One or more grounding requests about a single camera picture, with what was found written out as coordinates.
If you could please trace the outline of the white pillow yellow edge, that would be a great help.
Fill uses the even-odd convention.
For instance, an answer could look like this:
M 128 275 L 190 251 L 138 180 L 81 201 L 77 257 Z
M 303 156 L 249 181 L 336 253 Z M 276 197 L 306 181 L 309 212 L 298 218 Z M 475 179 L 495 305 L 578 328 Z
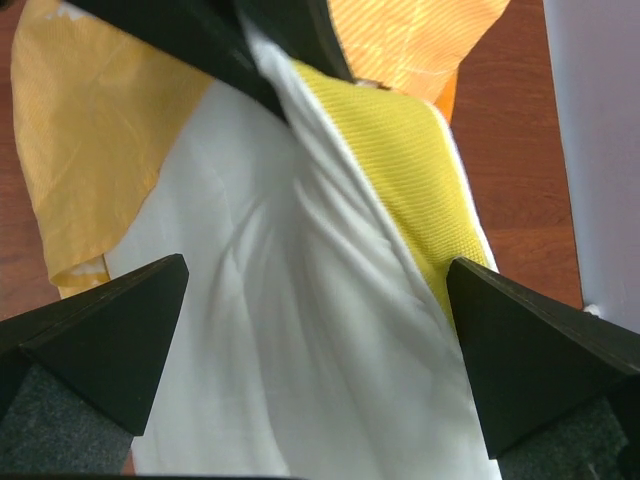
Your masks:
M 214 82 L 106 256 L 189 270 L 137 473 L 498 478 L 445 281 L 495 261 L 446 120 L 244 30 L 284 117 Z

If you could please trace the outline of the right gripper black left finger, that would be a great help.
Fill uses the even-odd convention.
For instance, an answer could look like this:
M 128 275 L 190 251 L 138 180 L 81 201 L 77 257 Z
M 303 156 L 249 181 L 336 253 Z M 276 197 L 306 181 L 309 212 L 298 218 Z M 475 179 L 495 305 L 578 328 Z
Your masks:
M 1 323 L 1 411 L 39 365 L 133 436 L 145 432 L 189 271 L 172 254 Z

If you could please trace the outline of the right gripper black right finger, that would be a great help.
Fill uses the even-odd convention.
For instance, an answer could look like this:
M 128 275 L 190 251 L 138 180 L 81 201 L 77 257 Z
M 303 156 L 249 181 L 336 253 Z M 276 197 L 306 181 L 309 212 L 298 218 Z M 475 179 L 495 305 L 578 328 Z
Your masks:
M 638 445 L 638 334 L 464 257 L 446 284 L 490 458 L 599 399 Z

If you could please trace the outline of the yellow pillowcase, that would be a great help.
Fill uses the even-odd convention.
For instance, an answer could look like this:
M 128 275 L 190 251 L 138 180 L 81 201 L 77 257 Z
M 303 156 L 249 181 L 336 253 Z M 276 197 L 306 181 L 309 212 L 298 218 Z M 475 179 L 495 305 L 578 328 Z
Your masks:
M 503 1 L 332 1 L 355 75 L 453 110 L 461 61 Z M 60 1 L 25 4 L 13 40 L 16 145 L 50 282 L 105 283 L 105 253 L 154 188 L 211 80 Z

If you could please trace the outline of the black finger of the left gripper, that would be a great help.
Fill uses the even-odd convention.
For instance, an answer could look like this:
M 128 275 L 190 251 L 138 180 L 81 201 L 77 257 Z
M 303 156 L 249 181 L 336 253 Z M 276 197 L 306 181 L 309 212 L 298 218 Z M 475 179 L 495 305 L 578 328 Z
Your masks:
M 273 87 L 258 71 L 231 1 L 86 0 L 72 4 L 285 118 Z
M 353 82 L 327 1 L 236 1 L 239 12 L 289 56 L 323 74 Z

